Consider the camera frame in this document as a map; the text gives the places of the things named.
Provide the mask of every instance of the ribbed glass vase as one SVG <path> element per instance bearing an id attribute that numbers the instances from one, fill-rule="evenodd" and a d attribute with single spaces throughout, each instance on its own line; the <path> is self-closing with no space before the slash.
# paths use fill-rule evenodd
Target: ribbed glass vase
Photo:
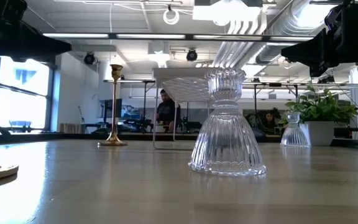
<path id="1" fill-rule="evenodd" d="M 258 144 L 247 120 L 238 110 L 245 73 L 216 69 L 206 74 L 214 111 L 204 122 L 189 166 L 217 175 L 259 175 L 266 172 Z"/>
<path id="2" fill-rule="evenodd" d="M 308 148 L 308 140 L 305 134 L 299 128 L 300 113 L 287 113 L 288 127 L 285 129 L 283 137 L 281 138 L 281 146 L 287 147 L 305 147 Z"/>

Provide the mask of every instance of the security camera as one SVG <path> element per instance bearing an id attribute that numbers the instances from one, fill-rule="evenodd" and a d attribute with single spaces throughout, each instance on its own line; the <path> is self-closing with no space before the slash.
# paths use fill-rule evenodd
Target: security camera
<path id="1" fill-rule="evenodd" d="M 86 65 L 94 65 L 98 62 L 98 59 L 94 56 L 93 52 L 86 53 L 86 56 L 84 58 L 84 63 Z"/>
<path id="2" fill-rule="evenodd" d="M 197 52 L 196 52 L 196 50 L 195 49 L 190 49 L 189 52 L 187 53 L 186 59 L 189 62 L 194 62 L 195 60 L 197 60 Z"/>

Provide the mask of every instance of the ceiling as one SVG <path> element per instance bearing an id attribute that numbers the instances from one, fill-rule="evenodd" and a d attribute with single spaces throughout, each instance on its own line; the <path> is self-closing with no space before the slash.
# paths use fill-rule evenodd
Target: ceiling
<path id="1" fill-rule="evenodd" d="M 38 28 L 41 32 L 133 32 L 133 33 L 178 33 L 178 34 L 223 34 L 229 26 L 221 27 L 212 21 L 195 21 L 191 15 L 180 13 L 180 19 L 175 25 L 163 21 L 164 11 L 145 11 L 140 5 L 127 5 L 127 9 L 117 5 L 84 4 L 83 2 L 58 2 L 55 0 L 26 0 L 29 9 L 25 12 L 24 20 Z M 276 0 L 277 5 L 267 10 L 267 20 L 271 20 L 290 0 Z M 182 0 L 180 9 L 192 10 L 194 0 Z M 146 10 L 165 9 L 166 6 L 145 5 Z M 95 51 L 100 61 L 109 61 L 118 54 L 125 62 L 124 73 L 150 74 L 158 67 L 156 62 L 148 58 L 149 42 L 146 40 L 72 40 L 75 46 L 86 50 L 74 52 L 82 57 L 93 47 L 104 50 Z M 166 41 L 171 53 L 168 67 L 195 67 L 197 62 L 187 62 L 186 54 L 189 49 L 196 49 L 198 60 L 214 60 L 221 42 L 203 41 Z M 115 52 L 109 47 L 116 47 Z M 309 80 L 308 67 L 301 64 L 287 65 L 280 58 L 272 66 L 268 66 L 263 75 L 258 75 L 263 82 L 305 82 Z M 348 70 L 336 73 L 337 82 L 348 80 Z"/>

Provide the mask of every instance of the table surface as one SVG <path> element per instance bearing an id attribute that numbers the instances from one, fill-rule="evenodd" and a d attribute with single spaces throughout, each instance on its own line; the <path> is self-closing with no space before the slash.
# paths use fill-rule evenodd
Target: table surface
<path id="1" fill-rule="evenodd" d="M 358 149 L 260 144 L 266 175 L 220 177 L 189 170 L 190 151 L 96 143 L 0 146 L 20 165 L 0 180 L 0 223 L 358 223 Z"/>

